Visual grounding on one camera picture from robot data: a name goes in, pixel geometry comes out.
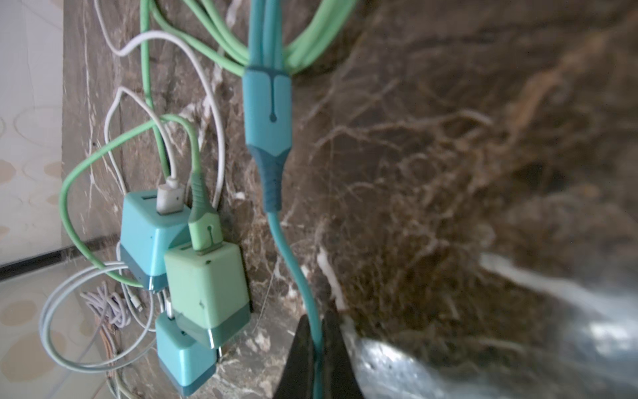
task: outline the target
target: brown marble surface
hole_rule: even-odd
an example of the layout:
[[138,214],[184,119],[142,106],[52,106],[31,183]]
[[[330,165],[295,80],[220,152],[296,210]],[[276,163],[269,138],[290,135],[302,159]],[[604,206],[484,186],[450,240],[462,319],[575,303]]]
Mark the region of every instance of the brown marble surface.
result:
[[[121,46],[138,32],[138,3],[103,3]],[[161,3],[213,44],[181,2]],[[245,39],[249,1],[215,3],[236,11]],[[317,3],[285,2],[288,39]],[[92,1],[67,0],[64,11],[66,174],[103,144],[114,88],[141,92],[141,78],[138,53],[108,51]],[[293,79],[282,218],[320,306],[342,292],[358,334],[447,381],[447,396],[432,397],[636,397],[636,38],[633,1],[361,1]],[[226,239],[242,247],[254,313],[194,397],[268,398],[304,309],[262,213],[241,82],[202,62],[226,127],[220,213]],[[216,140],[197,76],[162,41],[151,65],[157,110],[202,129],[212,187]],[[113,136],[145,116],[125,99],[116,119]],[[186,177],[188,142],[172,136]],[[151,134],[116,158],[130,190],[161,181]],[[121,203],[112,169],[97,163],[76,183],[71,215],[87,239],[113,234]],[[144,398],[177,397],[155,353],[126,376]]]

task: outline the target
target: green power adapter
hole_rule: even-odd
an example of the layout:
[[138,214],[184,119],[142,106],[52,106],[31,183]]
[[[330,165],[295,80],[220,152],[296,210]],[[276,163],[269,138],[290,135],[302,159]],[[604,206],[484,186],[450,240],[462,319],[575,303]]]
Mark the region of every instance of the green power adapter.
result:
[[204,347],[220,348],[250,321],[239,247],[222,242],[201,254],[192,243],[164,254],[175,322]]

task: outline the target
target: blue power adapter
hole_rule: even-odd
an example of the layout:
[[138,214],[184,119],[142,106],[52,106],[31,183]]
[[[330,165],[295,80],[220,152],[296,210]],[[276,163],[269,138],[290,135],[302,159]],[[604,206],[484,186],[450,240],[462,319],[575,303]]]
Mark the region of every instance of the blue power adapter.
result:
[[122,261],[144,289],[157,292],[168,286],[164,253],[191,241],[188,231],[190,208],[160,215],[156,210],[157,190],[131,192],[124,197]]
[[155,321],[159,366],[182,396],[190,396],[215,374],[217,350],[200,345],[162,313]]

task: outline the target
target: blue connector housing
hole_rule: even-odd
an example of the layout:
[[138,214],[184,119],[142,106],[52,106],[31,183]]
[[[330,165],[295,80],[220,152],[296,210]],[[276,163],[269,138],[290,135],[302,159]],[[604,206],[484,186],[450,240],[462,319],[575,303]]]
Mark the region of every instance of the blue connector housing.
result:
[[143,288],[153,292],[168,287],[164,253],[191,240],[191,210],[184,206],[179,212],[160,215],[156,204],[157,190],[126,194],[120,235],[122,261]]
[[262,180],[266,212],[281,210],[281,178],[292,147],[292,89],[282,71],[250,66],[242,77],[246,145]]
[[190,396],[215,374],[217,350],[206,348],[162,313],[155,321],[159,366],[182,396]]

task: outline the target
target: power adapter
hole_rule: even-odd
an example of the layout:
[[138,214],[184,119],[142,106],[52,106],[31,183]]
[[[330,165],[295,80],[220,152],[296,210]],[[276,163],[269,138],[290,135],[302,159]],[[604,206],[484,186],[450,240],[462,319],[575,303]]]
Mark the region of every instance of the power adapter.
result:
[[126,194],[120,235],[122,261],[143,288],[153,292],[168,286],[164,253],[191,241],[191,210],[184,206],[180,211],[161,215],[157,203],[157,190]]
[[206,348],[161,313],[155,321],[159,366],[181,396],[190,396],[215,374],[217,351]]
[[191,243],[164,254],[175,321],[207,348],[220,348],[250,321],[239,247],[222,242],[201,254]]

